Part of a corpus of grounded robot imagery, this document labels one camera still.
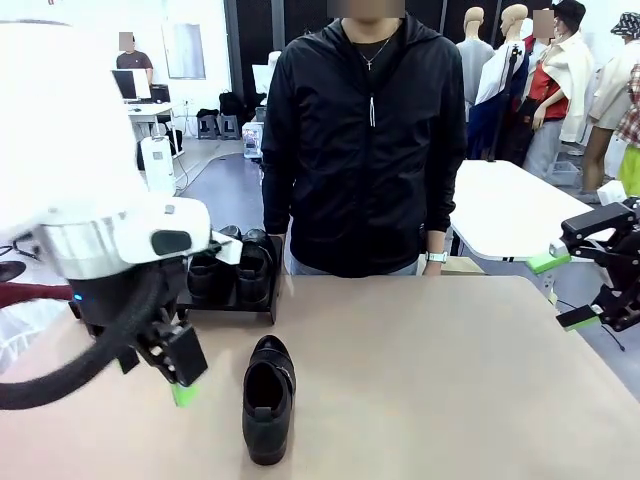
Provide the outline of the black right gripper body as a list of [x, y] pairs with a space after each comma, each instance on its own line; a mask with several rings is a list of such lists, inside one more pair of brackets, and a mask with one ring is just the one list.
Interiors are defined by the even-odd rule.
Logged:
[[639, 234], [630, 233], [608, 247], [602, 266], [609, 283], [597, 296], [602, 309], [600, 320], [615, 332], [622, 332], [639, 323]]

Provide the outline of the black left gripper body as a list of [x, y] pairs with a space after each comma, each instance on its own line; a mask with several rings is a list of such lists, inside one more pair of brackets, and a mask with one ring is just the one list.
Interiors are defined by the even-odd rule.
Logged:
[[137, 265], [94, 280], [73, 280], [81, 320], [113, 351], [187, 351], [189, 324], [174, 322], [186, 280], [183, 260]]

